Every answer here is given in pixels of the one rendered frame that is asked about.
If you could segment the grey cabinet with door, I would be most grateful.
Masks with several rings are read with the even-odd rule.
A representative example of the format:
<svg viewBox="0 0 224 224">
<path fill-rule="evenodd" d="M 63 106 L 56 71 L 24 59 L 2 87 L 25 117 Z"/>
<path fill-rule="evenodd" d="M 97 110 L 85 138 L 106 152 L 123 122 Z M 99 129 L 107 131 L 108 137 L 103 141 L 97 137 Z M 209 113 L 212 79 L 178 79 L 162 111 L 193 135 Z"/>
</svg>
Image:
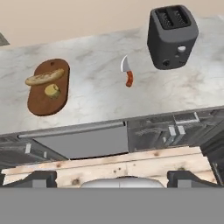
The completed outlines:
<svg viewBox="0 0 224 224">
<path fill-rule="evenodd" d="M 28 143 L 31 144 L 31 154 L 25 154 L 25 146 Z M 0 170 L 18 165 L 62 160 L 67 160 L 67 157 L 36 140 L 18 139 L 15 136 L 0 136 Z"/>
</svg>

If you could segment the grey rounded object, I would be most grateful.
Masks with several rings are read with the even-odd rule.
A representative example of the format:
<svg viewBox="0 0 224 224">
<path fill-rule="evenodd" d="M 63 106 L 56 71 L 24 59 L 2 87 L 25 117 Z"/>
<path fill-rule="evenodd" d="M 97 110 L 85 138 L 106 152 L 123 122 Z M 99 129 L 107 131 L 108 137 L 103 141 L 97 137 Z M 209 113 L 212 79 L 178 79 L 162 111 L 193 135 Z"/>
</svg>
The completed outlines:
<svg viewBox="0 0 224 224">
<path fill-rule="evenodd" d="M 81 188 L 164 188 L 155 179 L 125 176 L 120 178 L 100 178 L 85 182 Z"/>
</svg>

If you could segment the grey cabinet with drawers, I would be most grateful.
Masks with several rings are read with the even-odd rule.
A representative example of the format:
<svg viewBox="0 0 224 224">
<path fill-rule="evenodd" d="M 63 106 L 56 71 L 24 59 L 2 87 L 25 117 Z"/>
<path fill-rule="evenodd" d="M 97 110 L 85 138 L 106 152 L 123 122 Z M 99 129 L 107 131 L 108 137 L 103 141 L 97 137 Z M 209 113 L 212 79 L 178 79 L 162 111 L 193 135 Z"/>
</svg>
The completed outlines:
<svg viewBox="0 0 224 224">
<path fill-rule="evenodd" d="M 199 122 L 176 124 L 174 116 L 178 114 L 157 115 L 150 118 L 127 122 L 129 152 L 159 150 L 172 147 L 196 146 L 204 135 L 224 121 L 224 108 L 206 109 L 196 112 Z M 174 126 L 176 137 L 168 145 L 169 127 Z M 185 135 L 177 143 L 178 126 L 184 126 Z"/>
</svg>

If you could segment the brown oval cutting board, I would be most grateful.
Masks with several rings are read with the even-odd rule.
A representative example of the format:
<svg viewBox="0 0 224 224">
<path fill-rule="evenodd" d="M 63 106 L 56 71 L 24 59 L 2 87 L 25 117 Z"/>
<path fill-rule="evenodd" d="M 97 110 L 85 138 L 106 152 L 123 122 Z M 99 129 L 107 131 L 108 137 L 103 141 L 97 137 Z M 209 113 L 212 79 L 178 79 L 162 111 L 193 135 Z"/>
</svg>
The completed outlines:
<svg viewBox="0 0 224 224">
<path fill-rule="evenodd" d="M 51 72 L 62 68 L 65 74 L 58 80 L 54 81 L 59 88 L 59 96 L 51 98 L 45 94 L 48 84 L 30 88 L 27 100 L 27 108 L 35 116 L 51 116 L 61 111 L 67 103 L 70 66 L 63 59 L 49 59 L 39 64 L 34 72 L 35 75 Z"/>
</svg>

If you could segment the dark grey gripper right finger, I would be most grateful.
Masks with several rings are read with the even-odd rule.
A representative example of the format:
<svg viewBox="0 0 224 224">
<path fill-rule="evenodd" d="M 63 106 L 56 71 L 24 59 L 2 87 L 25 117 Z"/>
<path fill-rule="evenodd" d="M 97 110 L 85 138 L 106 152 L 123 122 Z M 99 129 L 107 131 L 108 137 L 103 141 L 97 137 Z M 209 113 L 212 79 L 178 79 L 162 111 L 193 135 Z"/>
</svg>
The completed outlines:
<svg viewBox="0 0 224 224">
<path fill-rule="evenodd" d="M 221 187 L 221 185 L 198 178 L 190 171 L 168 171 L 168 188 L 203 188 L 203 187 Z"/>
</svg>

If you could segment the grey dishwasher door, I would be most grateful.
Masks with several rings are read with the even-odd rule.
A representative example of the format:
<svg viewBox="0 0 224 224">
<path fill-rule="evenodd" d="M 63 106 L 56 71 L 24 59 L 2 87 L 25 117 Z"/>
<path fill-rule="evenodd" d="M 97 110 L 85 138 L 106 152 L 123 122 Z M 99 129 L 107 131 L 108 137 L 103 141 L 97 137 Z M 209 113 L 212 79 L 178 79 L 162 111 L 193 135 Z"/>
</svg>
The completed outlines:
<svg viewBox="0 0 224 224">
<path fill-rule="evenodd" d="M 36 141 L 66 158 L 95 158 L 128 151 L 125 126 L 64 136 L 39 137 Z"/>
</svg>

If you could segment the tan baguette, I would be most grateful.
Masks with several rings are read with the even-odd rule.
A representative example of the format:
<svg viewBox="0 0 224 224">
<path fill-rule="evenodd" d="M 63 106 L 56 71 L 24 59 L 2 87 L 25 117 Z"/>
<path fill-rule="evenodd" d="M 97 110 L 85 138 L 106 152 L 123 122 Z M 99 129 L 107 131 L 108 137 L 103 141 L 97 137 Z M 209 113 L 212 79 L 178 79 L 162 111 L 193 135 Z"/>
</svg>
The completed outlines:
<svg viewBox="0 0 224 224">
<path fill-rule="evenodd" d="M 27 86 L 43 85 L 51 81 L 56 81 L 57 79 L 61 78 L 64 73 L 65 71 L 61 68 L 51 72 L 34 75 L 27 78 L 25 80 L 25 84 Z"/>
</svg>

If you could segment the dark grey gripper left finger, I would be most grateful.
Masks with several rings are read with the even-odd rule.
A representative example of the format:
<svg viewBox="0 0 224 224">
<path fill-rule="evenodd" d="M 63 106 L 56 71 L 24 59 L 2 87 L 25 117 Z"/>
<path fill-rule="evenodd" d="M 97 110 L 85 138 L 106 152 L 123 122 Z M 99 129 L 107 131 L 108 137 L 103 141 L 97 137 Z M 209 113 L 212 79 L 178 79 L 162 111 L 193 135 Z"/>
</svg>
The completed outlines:
<svg viewBox="0 0 224 224">
<path fill-rule="evenodd" d="M 33 171 L 24 179 L 3 185 L 3 187 L 22 187 L 22 188 L 56 188 L 56 171 Z"/>
</svg>

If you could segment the yellow-green round food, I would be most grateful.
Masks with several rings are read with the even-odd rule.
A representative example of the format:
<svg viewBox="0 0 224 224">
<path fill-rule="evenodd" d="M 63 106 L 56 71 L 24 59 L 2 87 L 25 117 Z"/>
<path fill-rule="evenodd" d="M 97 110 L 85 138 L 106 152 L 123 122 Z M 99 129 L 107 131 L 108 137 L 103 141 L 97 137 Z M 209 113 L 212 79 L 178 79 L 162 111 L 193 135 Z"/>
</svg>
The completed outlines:
<svg viewBox="0 0 224 224">
<path fill-rule="evenodd" d="M 45 88 L 45 94 L 50 98 L 57 98 L 60 95 L 60 89 L 56 84 L 51 84 Z"/>
</svg>

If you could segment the dark grey toaster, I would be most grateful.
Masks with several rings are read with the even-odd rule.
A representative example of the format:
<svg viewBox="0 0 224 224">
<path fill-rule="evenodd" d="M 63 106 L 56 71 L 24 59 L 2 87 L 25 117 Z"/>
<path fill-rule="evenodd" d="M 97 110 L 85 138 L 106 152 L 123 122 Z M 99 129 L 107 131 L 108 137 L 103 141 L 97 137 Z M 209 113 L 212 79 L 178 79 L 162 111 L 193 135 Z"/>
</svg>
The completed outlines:
<svg viewBox="0 0 224 224">
<path fill-rule="evenodd" d="M 155 68 L 171 70 L 183 67 L 198 36 L 197 23 L 184 5 L 150 11 L 147 46 Z"/>
</svg>

